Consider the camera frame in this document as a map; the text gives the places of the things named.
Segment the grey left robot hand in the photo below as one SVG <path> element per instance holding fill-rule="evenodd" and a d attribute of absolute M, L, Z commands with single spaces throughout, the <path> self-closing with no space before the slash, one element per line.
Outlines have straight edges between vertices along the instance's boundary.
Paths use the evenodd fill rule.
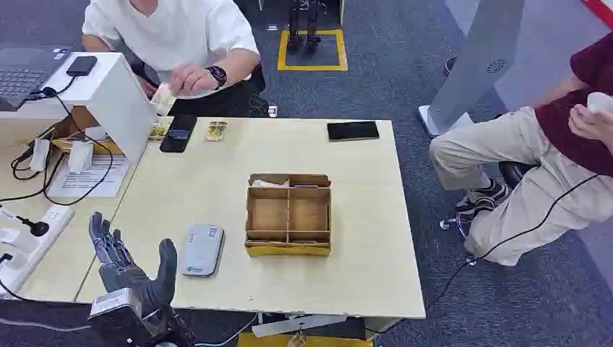
<path fill-rule="evenodd" d="M 171 239 L 163 239 L 158 246 L 160 264 L 157 276 L 148 277 L 137 265 L 125 243 L 121 231 L 111 230 L 111 223 L 99 212 L 90 216 L 88 233 L 98 261 L 99 275 L 107 292 L 130 288 L 142 304 L 142 315 L 147 316 L 170 306 L 176 290 L 178 255 Z"/>

